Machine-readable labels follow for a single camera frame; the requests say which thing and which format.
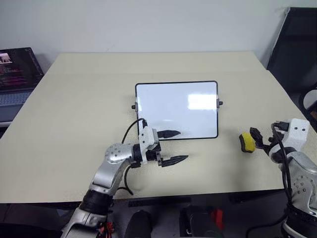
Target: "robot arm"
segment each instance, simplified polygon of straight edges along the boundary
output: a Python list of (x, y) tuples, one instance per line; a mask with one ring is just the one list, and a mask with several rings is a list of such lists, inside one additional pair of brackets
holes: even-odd
[(146, 164), (147, 161), (154, 160), (159, 166), (165, 167), (186, 159), (187, 155), (175, 156), (166, 161), (160, 157), (159, 137), (168, 138), (177, 134), (179, 134), (178, 131), (170, 130), (157, 132), (148, 127), (146, 121), (143, 120), (139, 144), (111, 145), (106, 150), (104, 161), (92, 179), (82, 203), (64, 228), (61, 238), (96, 237), (98, 228), (106, 222), (108, 209), (113, 203), (112, 197), (118, 190), (124, 170), (129, 165), (137, 168), (141, 166), (141, 163)]
[(310, 238), (317, 235), (317, 166), (301, 152), (307, 140), (309, 122), (292, 119), (272, 124), (270, 145), (264, 145), (260, 132), (251, 128), (256, 147), (264, 149), (283, 174), (289, 202), (282, 233), (287, 238)]

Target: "beige tabletop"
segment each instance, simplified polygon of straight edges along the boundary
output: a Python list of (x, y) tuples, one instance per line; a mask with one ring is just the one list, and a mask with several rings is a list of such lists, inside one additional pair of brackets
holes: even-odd
[[(0, 140), (0, 202), (82, 200), (105, 150), (136, 119), (135, 84), (204, 80), (218, 82), (224, 103), (218, 138), (163, 141), (165, 158), (188, 159), (131, 170), (134, 197), (282, 188), (277, 164), (243, 153), (238, 137), (252, 126), (267, 139), (274, 121), (304, 116), (253, 53), (61, 54)], [(136, 128), (126, 141), (137, 143)], [(315, 163), (316, 141), (311, 128), (303, 151)]]

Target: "laptop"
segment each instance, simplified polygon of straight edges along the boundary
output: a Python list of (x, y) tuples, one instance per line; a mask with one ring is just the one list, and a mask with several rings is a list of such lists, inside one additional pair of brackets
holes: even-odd
[(13, 121), (43, 76), (30, 47), (0, 50), (0, 124)]

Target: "laptop keyboard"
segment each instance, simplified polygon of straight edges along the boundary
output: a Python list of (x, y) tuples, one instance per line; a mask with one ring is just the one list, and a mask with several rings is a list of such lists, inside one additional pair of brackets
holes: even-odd
[(0, 107), (21, 105), (30, 96), (31, 92), (0, 94)]

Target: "yellow sponge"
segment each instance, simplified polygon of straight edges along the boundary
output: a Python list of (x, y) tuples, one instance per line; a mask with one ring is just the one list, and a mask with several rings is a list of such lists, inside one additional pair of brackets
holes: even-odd
[(252, 153), (256, 150), (256, 144), (250, 133), (243, 132), (239, 136), (241, 142), (241, 150), (243, 152)]

